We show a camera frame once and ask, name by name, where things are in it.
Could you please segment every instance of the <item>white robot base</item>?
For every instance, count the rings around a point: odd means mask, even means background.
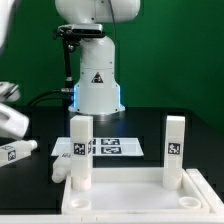
[[[91,115],[95,120],[122,116],[120,86],[115,81],[115,46],[113,41],[83,39],[80,42],[80,79],[74,86],[74,103],[69,111]]]

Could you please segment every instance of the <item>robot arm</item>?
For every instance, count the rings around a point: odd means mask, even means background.
[[[0,54],[3,51],[13,8],[18,0],[0,1]]]
[[[18,0],[0,0],[0,54],[3,51],[11,15]],[[18,85],[0,82],[0,102],[16,101],[20,97]],[[25,135],[29,119],[0,103],[0,137],[21,139]]]
[[[62,18],[71,24],[113,22],[108,0],[56,0]],[[111,0],[115,22],[133,20],[140,9],[140,0]]]
[[[70,23],[60,26],[56,37],[63,40],[65,65],[70,67],[69,53],[80,47],[80,79],[74,87],[75,114],[91,115],[95,120],[122,116],[120,86],[115,81],[115,44],[105,36],[99,23],[134,19],[140,0],[55,0],[62,18]],[[70,69],[66,74],[72,80]]]

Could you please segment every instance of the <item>warning triangle label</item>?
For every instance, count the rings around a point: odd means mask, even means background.
[[[96,73],[95,77],[92,80],[92,83],[103,83],[103,79],[99,72]]]

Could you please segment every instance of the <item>green wall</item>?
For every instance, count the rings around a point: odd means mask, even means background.
[[[51,38],[61,24],[53,0],[18,7],[0,60],[1,79],[21,86],[18,105],[63,87],[62,46]],[[116,54],[123,104],[187,108],[224,135],[223,0],[142,0],[136,20],[117,24]],[[78,80],[78,52],[72,60]]]

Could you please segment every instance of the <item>black table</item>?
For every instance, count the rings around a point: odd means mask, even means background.
[[[69,137],[69,113],[62,107],[16,108],[30,118],[25,140],[38,141],[32,156],[0,168],[1,214],[60,214],[64,182],[51,180],[58,137]],[[94,157],[94,167],[163,166],[166,116],[186,117],[184,168],[197,168],[224,201],[224,138],[188,110],[128,108],[125,117],[94,122],[94,137],[137,137],[144,157]],[[0,145],[12,142],[0,139]]]

